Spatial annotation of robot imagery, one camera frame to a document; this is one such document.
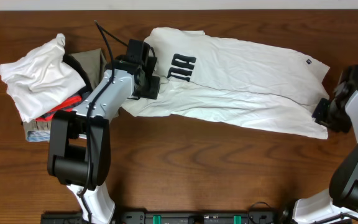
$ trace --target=wooden table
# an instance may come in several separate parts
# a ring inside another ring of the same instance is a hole
[[[204,30],[291,48],[331,67],[323,84],[358,63],[358,11],[59,11],[0,12],[0,64],[14,62],[66,35],[67,52],[103,48],[93,20],[122,40],[155,27]],[[110,41],[115,55],[125,49]],[[246,210],[256,201],[279,207],[328,187],[353,149],[354,134],[328,140],[239,128],[181,116],[111,123],[112,163],[106,180],[120,206],[147,210]],[[48,143],[24,139],[19,114],[0,78],[0,223],[39,223],[44,211],[74,211],[72,193],[47,173]]]

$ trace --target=white shirt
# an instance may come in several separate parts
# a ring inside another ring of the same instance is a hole
[[[1,79],[22,121],[38,118],[85,86],[80,74],[62,62],[64,46],[65,36],[58,34],[20,60],[0,65]]]
[[[179,114],[245,128],[328,137],[326,128],[313,122],[311,114],[320,98],[328,97],[321,81],[329,67],[312,57],[171,28],[154,29],[145,42],[155,50],[155,75],[163,82],[156,100],[141,98],[123,104],[132,115]],[[176,59],[191,68],[172,65],[175,54],[195,58],[195,63]],[[172,73],[178,78],[167,80],[164,77],[171,68],[191,75]]]

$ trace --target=green connector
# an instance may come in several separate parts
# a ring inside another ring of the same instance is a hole
[[[160,215],[153,216],[153,224],[161,224],[161,216]]]
[[[234,218],[234,224],[241,224],[241,216],[235,215],[233,218]]]

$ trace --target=red object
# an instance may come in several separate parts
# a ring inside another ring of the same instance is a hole
[[[80,95],[74,95],[69,97],[67,100],[65,100],[60,105],[54,107],[54,109],[48,111],[41,117],[35,119],[36,121],[50,121],[53,118],[53,115],[57,110],[64,110],[64,111],[72,111],[74,106],[76,106],[79,102],[81,102],[82,97]]]

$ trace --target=gray fabric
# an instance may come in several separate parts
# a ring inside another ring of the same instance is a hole
[[[91,82],[92,89],[95,89],[103,79],[104,66],[107,64],[101,49],[90,50],[71,54],[77,60],[82,69],[86,72]]]
[[[103,79],[104,66],[107,64],[101,49],[71,54],[86,72],[92,89],[95,89]],[[23,122],[25,139],[31,142],[48,141],[52,121]]]

